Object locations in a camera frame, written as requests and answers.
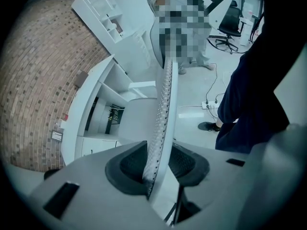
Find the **dark blue pants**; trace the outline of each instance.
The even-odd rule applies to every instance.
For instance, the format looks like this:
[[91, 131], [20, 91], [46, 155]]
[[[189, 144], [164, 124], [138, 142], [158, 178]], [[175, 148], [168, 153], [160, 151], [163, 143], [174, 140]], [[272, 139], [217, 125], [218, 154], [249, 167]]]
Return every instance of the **dark blue pants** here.
[[273, 92], [261, 91], [245, 56], [233, 72], [218, 109], [224, 123], [217, 136], [215, 149], [250, 153], [255, 144], [267, 142], [287, 126], [287, 119]]

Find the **brick wall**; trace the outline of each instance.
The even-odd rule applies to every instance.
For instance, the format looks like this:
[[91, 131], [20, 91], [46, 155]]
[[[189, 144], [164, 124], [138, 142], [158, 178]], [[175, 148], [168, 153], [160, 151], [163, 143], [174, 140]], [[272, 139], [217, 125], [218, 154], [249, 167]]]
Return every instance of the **brick wall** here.
[[63, 167], [55, 123], [68, 113], [77, 75], [109, 54], [71, 9], [74, 0], [40, 0], [17, 19], [0, 57], [0, 148], [16, 166]]

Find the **power strip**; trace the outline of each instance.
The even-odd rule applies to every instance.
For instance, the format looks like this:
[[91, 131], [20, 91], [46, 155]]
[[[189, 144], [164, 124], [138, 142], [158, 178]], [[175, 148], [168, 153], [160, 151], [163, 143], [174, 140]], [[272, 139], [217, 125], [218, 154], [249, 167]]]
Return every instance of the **power strip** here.
[[201, 103], [201, 107], [203, 110], [207, 110], [207, 109], [214, 109], [214, 108], [219, 108], [220, 103], [215, 103], [215, 101], [212, 102], [208, 102], [208, 104], [206, 104], [206, 102], [202, 102]]

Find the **black shoe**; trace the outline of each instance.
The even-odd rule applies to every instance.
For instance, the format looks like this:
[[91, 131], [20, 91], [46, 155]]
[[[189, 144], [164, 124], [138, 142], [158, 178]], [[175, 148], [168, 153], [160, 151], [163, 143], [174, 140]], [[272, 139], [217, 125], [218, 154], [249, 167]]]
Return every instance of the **black shoe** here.
[[220, 127], [216, 126], [216, 123], [203, 122], [198, 125], [198, 128], [204, 131], [220, 131]]

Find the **office chair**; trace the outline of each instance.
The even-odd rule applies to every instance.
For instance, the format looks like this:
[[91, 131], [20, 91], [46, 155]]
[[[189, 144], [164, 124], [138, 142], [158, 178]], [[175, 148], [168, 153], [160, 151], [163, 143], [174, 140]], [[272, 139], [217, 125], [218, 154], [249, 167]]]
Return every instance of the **office chair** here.
[[240, 23], [240, 15], [241, 10], [239, 8], [230, 6], [219, 27], [219, 31], [227, 35], [226, 41], [221, 39], [215, 40], [215, 43], [220, 42], [215, 44], [216, 47], [218, 47], [219, 45], [228, 46], [230, 49], [230, 54], [232, 54], [232, 51], [238, 51], [238, 47], [230, 43], [229, 39], [232, 39], [231, 36], [240, 37], [241, 32], [243, 30], [243, 26], [245, 24], [244, 22], [242, 22], [241, 30], [239, 32], [238, 29]]

